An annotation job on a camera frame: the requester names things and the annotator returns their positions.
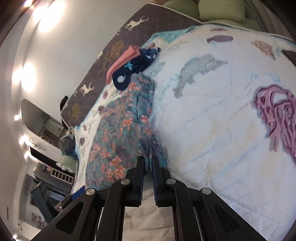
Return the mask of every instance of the floral garment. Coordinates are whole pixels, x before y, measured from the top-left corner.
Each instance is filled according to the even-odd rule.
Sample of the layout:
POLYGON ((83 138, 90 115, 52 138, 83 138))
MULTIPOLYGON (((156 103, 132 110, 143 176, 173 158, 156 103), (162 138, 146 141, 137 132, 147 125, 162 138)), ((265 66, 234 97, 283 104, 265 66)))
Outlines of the floral garment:
POLYGON ((86 188, 108 188, 145 159, 145 172, 152 172, 152 156, 161 167, 165 159, 161 145, 149 128, 155 82, 142 73, 133 74, 127 92, 99 108, 102 119, 96 131, 86 167, 86 188))

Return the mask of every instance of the mattress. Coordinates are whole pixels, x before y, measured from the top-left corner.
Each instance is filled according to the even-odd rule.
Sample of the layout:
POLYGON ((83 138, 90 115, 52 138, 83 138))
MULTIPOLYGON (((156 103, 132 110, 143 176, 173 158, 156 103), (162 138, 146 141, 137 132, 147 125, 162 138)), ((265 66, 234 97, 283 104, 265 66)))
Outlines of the mattress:
MULTIPOLYGON (((157 83, 149 124, 172 176, 188 187, 210 187, 268 241, 282 240, 296 219, 295 162, 284 144, 276 152, 271 149, 268 125, 254 99, 270 85, 296 93, 296 68, 281 52, 295 51, 295 44, 218 25, 155 33, 144 46, 151 42, 162 50, 144 71, 157 83), (215 66, 199 69, 205 59, 210 60, 205 66, 215 66)), ((76 146, 81 165, 75 190, 85 183, 98 107, 124 94, 113 83, 105 91, 108 96, 101 94, 75 129, 76 139, 84 143, 76 146)), ((145 178, 142 206, 126 208, 124 240, 173 240, 172 224, 171 209, 155 206, 151 178, 145 178)))

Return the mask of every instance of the white wall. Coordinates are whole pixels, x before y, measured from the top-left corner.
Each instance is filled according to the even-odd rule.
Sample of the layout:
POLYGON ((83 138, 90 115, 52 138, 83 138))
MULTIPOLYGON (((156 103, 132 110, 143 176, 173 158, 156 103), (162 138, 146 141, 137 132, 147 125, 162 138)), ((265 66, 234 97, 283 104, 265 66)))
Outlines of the white wall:
POLYGON ((34 238, 40 232, 40 229, 35 228, 26 222, 22 223, 22 229, 23 229, 22 236, 24 236, 25 238, 27 238, 29 240, 34 238))
POLYGON ((18 203, 26 172, 26 147, 18 143, 22 125, 14 121, 20 109, 11 102, 11 78, 17 45, 29 17, 30 12, 17 22, 0 48, 0 216, 11 233, 18 232, 18 203))
POLYGON ((35 158, 34 159, 29 158, 29 160, 27 161, 28 167, 27 167, 26 173, 31 177, 34 177, 34 169, 37 168, 38 163, 39 163, 39 160, 35 158))

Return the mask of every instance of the pillow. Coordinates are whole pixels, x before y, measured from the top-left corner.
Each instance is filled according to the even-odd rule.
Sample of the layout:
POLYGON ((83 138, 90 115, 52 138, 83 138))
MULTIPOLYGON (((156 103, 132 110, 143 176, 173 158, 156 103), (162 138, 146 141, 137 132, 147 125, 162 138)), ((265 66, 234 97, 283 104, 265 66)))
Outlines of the pillow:
POLYGON ((153 0, 153 3, 155 4, 159 4, 159 5, 163 5, 165 2, 167 2, 168 0, 153 0))
POLYGON ((63 160, 61 161, 61 165, 68 167, 72 171, 76 172, 76 160, 71 156, 63 156, 63 160))
POLYGON ((198 4, 202 21, 228 19, 245 20, 244 0, 201 0, 198 4))
POLYGON ((217 20, 207 21, 207 23, 226 23, 229 25, 244 27, 251 30, 255 30, 255 31, 262 31, 259 24, 254 19, 250 19, 250 18, 246 18, 246 20, 242 22, 235 22, 227 19, 217 19, 217 20))
POLYGON ((163 6, 200 20, 198 5, 192 0, 172 0, 164 3, 163 6))

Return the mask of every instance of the gray fish print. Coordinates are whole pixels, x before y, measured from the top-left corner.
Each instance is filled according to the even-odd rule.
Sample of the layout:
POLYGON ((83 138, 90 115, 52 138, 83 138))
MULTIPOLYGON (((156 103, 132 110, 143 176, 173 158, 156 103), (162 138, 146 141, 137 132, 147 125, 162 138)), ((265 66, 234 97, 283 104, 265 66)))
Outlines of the gray fish print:
POLYGON ((174 96, 179 98, 182 96, 183 89, 186 83, 195 83, 193 77, 197 73, 202 75, 206 74, 211 70, 215 70, 223 64, 227 64, 228 61, 216 60, 211 54, 205 54, 201 57, 195 56, 191 58, 181 69, 179 75, 179 82, 176 88, 173 89, 174 96))
POLYGON ((100 105, 99 108, 98 108, 98 111, 100 112, 100 115, 103 114, 104 110, 105 110, 105 107, 100 105))
POLYGON ((210 43, 212 41, 215 42, 229 42, 232 41, 233 37, 229 35, 215 35, 214 37, 208 38, 207 42, 210 43))

